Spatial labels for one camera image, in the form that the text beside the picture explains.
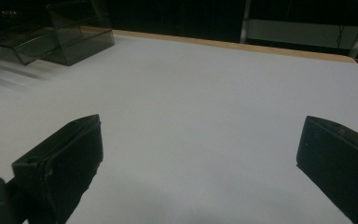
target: table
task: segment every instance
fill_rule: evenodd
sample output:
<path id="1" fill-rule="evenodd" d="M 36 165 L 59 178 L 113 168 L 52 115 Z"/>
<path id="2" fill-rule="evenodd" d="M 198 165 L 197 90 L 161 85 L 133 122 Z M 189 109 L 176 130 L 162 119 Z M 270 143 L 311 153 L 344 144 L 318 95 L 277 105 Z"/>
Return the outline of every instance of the table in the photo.
<path id="1" fill-rule="evenodd" d="M 296 151 L 307 115 L 358 132 L 356 63 L 116 35 L 71 67 L 9 67 L 6 181 L 61 126 L 101 116 L 104 161 L 68 223 L 351 223 Z"/>
<path id="2" fill-rule="evenodd" d="M 173 36 L 173 35 L 155 35 L 155 34 L 131 32 L 131 31 L 123 31 L 123 30 L 115 30 L 114 33 L 118 35 L 171 40 L 176 42 L 199 44 L 199 45 L 213 46 L 213 47 L 225 48 L 225 49 L 241 49 L 247 51 L 279 54 L 279 55 L 294 56 L 300 58 L 320 59 L 320 60 L 326 60 L 332 62 L 356 63 L 356 61 L 353 58 L 348 56 L 319 53 L 319 52 L 309 52 L 309 51 L 302 51 L 296 49 L 278 49 L 278 48 L 271 48 L 271 47 L 264 47 L 264 46 L 228 43 L 228 42 L 222 42 L 216 40 L 197 39 L 197 38 Z"/>

